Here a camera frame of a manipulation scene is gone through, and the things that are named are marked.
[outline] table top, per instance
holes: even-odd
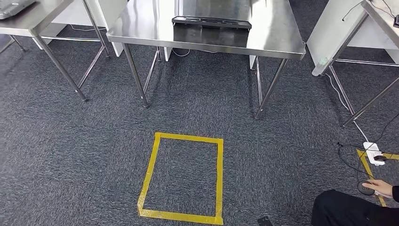
[[[42,32],[73,0],[38,0],[20,13],[0,20],[0,34],[32,37]]]
[[[399,14],[399,1],[398,0],[385,0],[396,16]],[[388,37],[399,48],[399,28],[393,26],[393,18],[390,15],[390,10],[382,0],[373,0],[371,3],[364,0],[361,5],[365,11],[375,20],[375,22],[382,28]]]
[[[252,29],[172,23],[175,16],[247,19]],[[301,60],[305,55],[288,0],[131,0],[109,41]]]

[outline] person's hand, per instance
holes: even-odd
[[[392,185],[382,181],[382,180],[368,180],[371,184],[363,183],[364,187],[368,187],[375,191],[378,191],[381,194],[391,196],[392,197]]]

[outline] yellow tape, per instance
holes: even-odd
[[[369,167],[369,165],[367,163],[367,160],[366,160],[367,153],[364,153],[364,152],[359,151],[359,150],[357,150],[357,151],[358,151],[359,158],[361,159],[361,161],[363,163],[364,169],[366,170],[367,174],[369,174],[371,176],[370,179],[373,179],[373,177],[374,177],[373,173],[371,172],[371,169],[370,169],[370,167]],[[384,201],[384,198],[381,197],[381,196],[378,196],[378,199],[380,200],[381,206],[386,207],[386,203]]]
[[[383,156],[387,157],[388,159],[399,160],[399,154],[387,154],[387,153],[384,153]]]
[[[206,143],[217,144],[217,160],[216,160],[216,208],[215,216],[202,216],[185,213],[174,213],[158,210],[145,210],[143,209],[145,197],[147,196],[148,187],[150,185],[152,173],[154,171],[155,161],[157,159],[158,148],[161,138],[189,140]],[[188,221],[202,224],[223,225],[222,219],[222,199],[223,199],[223,139],[196,137],[188,135],[170,134],[170,133],[155,133],[155,140],[152,146],[152,153],[148,163],[147,173],[145,174],[143,188],[137,201],[137,210],[141,217],[160,218],[168,220]]]

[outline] power strip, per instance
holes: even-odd
[[[376,161],[374,158],[376,156],[382,156],[383,153],[380,152],[378,149],[378,146],[376,143],[371,143],[371,142],[364,142],[363,147],[366,150],[368,160],[370,161],[371,164],[375,166],[382,166],[385,165],[384,161]]]

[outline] person's leg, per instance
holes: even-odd
[[[361,198],[329,190],[314,201],[311,225],[368,226],[368,216],[379,208]]]

